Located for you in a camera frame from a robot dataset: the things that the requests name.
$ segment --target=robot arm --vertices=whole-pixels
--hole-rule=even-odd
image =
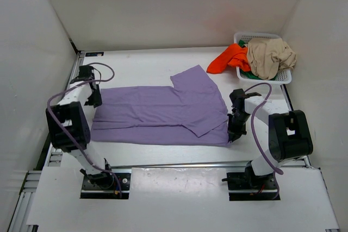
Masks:
[[[228,134],[229,140],[235,141],[246,135],[245,123],[264,99],[258,93],[245,93],[243,89],[234,90],[229,97],[233,103],[233,114],[228,115]],[[313,152],[306,116],[302,111],[287,111],[267,101],[257,110],[256,117],[269,127],[269,149],[265,151],[265,156],[274,167]],[[257,187],[273,171],[265,157],[260,156],[248,163],[245,178],[251,187]]]
[[[68,92],[57,105],[51,106],[51,110],[59,122],[80,144],[89,160],[94,165],[110,171],[111,167],[106,159],[102,158],[93,146],[89,145],[91,140],[90,128],[83,107],[87,105],[95,108],[102,104],[99,85],[95,82],[81,85],[82,82],[91,80],[95,80],[94,68],[89,65],[80,66],[79,75],[70,82],[70,88],[77,87]],[[96,184],[100,188],[110,186],[114,182],[110,173],[102,172],[88,162],[87,158],[63,132],[47,109],[46,117],[52,146],[74,156],[84,168],[81,169],[81,172],[92,184]]]

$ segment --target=white plastic basket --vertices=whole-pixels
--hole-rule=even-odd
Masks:
[[[245,43],[248,43],[252,38],[267,38],[267,39],[276,39],[281,38],[279,35],[267,34],[267,33],[250,33],[250,32],[238,32],[234,34],[234,43],[238,43],[239,40],[243,40]],[[291,82],[291,71],[290,69],[286,69],[283,71],[279,71],[277,73],[276,79],[273,81],[270,80],[256,80],[250,79],[247,76],[240,73],[239,67],[237,68],[237,76],[242,81],[248,81],[250,83],[269,83],[274,85],[288,84]]]

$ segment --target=table surface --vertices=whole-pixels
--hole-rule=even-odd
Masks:
[[[45,167],[27,224],[38,232],[337,229],[320,170],[284,167],[279,201],[228,201],[223,168],[132,170],[129,200],[80,199],[79,168]]]
[[[125,86],[172,86],[170,76],[183,72],[193,66],[201,65],[206,69],[225,47],[175,48],[140,51],[104,52],[102,57],[85,57],[83,64],[102,62],[111,66],[116,73],[114,79],[100,83],[101,88]],[[102,73],[102,78],[111,76],[110,69],[94,65]],[[228,67],[222,74],[209,74],[217,84],[222,97],[231,112],[232,102],[229,94],[238,88],[248,88],[250,83],[237,77],[235,68]],[[257,91],[265,96],[267,86],[257,86]],[[288,108],[279,85],[273,86],[270,96],[273,103]],[[87,116],[91,123],[93,114]],[[256,119],[258,138],[264,149],[268,149],[268,127]],[[98,152],[107,158],[112,166],[139,166],[158,164],[189,164],[226,161],[249,161],[257,158],[260,153],[251,134],[250,121],[247,122],[247,135],[231,143],[229,147],[214,146],[162,146],[136,145],[115,142],[91,142]],[[62,166],[78,166],[75,159],[64,154]]]

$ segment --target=cable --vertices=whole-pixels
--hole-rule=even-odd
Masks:
[[[95,168],[96,170],[101,171],[101,172],[109,173],[110,175],[113,176],[113,178],[114,178],[114,179],[116,180],[116,182],[117,182],[118,187],[120,188],[120,198],[122,198],[121,184],[120,184],[120,181],[119,181],[118,177],[116,176],[116,174],[115,174],[114,172],[112,172],[112,171],[104,170],[104,169],[100,168],[99,166],[95,165],[95,164],[93,163],[93,161],[92,161],[92,160],[88,157],[88,155],[85,153],[85,151],[83,150],[82,146],[75,140],[75,138],[68,132],[68,130],[60,123],[60,121],[58,120],[58,118],[56,117],[56,115],[53,113],[53,111],[52,111],[52,109],[51,109],[51,101],[52,101],[53,99],[55,99],[55,98],[57,98],[57,97],[59,97],[59,96],[62,96],[62,95],[66,94],[66,93],[68,93],[68,92],[70,92],[70,91],[72,91],[72,90],[76,89],[77,87],[80,87],[80,86],[82,86],[82,85],[84,85],[84,84],[96,83],[97,81],[98,81],[98,82],[107,82],[107,81],[110,81],[111,79],[113,79],[113,78],[115,77],[115,71],[114,71],[114,69],[112,69],[110,66],[108,66],[108,65],[106,65],[106,64],[103,64],[103,63],[101,63],[101,62],[91,62],[90,64],[87,64],[87,65],[103,65],[103,66],[106,66],[107,68],[109,68],[109,69],[112,71],[113,75],[112,75],[109,79],[106,79],[106,80],[100,79],[100,80],[88,80],[88,81],[83,81],[83,82],[81,82],[81,83],[79,83],[79,84],[77,84],[77,85],[75,85],[75,86],[73,86],[73,87],[71,87],[71,88],[69,88],[69,89],[63,91],[63,92],[60,92],[60,93],[58,93],[58,94],[56,94],[56,95],[53,95],[53,96],[52,96],[50,99],[48,99],[48,101],[47,101],[47,111],[48,111],[48,113],[51,115],[51,117],[53,118],[53,120],[56,122],[56,124],[57,124],[57,125],[61,128],[61,130],[66,134],[66,136],[72,141],[72,143],[74,143],[74,145],[76,146],[76,148],[78,148],[78,149],[81,151],[83,157],[86,158],[86,161],[87,161],[93,168]]]
[[[99,79],[102,80],[102,73],[101,73],[97,68],[94,68],[94,70],[96,70],[96,71],[99,73],[99,75],[100,75],[100,78],[99,78]]]
[[[277,187],[277,193],[276,195],[272,198],[272,200],[276,199],[278,196],[279,196],[279,192],[280,192],[280,187],[279,187],[279,184],[278,184],[278,181],[276,179],[276,172],[273,171],[273,179],[274,179],[274,183],[276,184],[276,187]]]
[[[263,151],[263,149],[262,149],[262,147],[261,147],[261,144],[260,144],[260,142],[259,142],[259,140],[258,140],[258,138],[257,138],[257,136],[256,136],[255,124],[254,124],[254,119],[255,119],[255,115],[256,115],[257,110],[258,110],[259,108],[261,108],[261,107],[267,102],[268,98],[269,98],[270,95],[271,95],[271,92],[272,92],[272,85],[270,85],[269,83],[259,83],[259,84],[253,85],[252,87],[246,89],[245,92],[249,91],[250,89],[252,89],[252,88],[254,88],[254,87],[258,86],[258,85],[268,85],[268,87],[270,88],[270,90],[269,90],[268,94],[266,95],[265,100],[264,100],[262,103],[260,103],[258,106],[256,106],[256,108],[254,109],[254,111],[253,111],[252,114],[251,114],[251,132],[252,132],[252,135],[253,135],[253,137],[254,137],[254,139],[255,139],[255,143],[256,143],[256,145],[257,145],[257,147],[258,147],[258,149],[259,149],[259,151],[260,151],[262,157],[265,159],[265,161],[268,163],[268,165],[274,170],[274,172],[273,172],[273,174],[274,174],[274,181],[275,181],[275,184],[276,184],[276,186],[277,186],[277,194],[276,194],[276,196],[273,198],[273,199],[275,199],[275,198],[278,197],[278,195],[279,195],[279,185],[278,185],[278,182],[277,182],[277,180],[276,180],[276,173],[279,174],[279,175],[283,175],[284,172],[283,172],[280,168],[275,167],[275,166],[271,163],[271,161],[267,158],[267,156],[266,156],[265,152]]]

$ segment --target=lavender fabric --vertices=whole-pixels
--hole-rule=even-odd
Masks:
[[[197,65],[171,86],[102,89],[91,130],[94,141],[226,146],[227,108],[216,84]]]

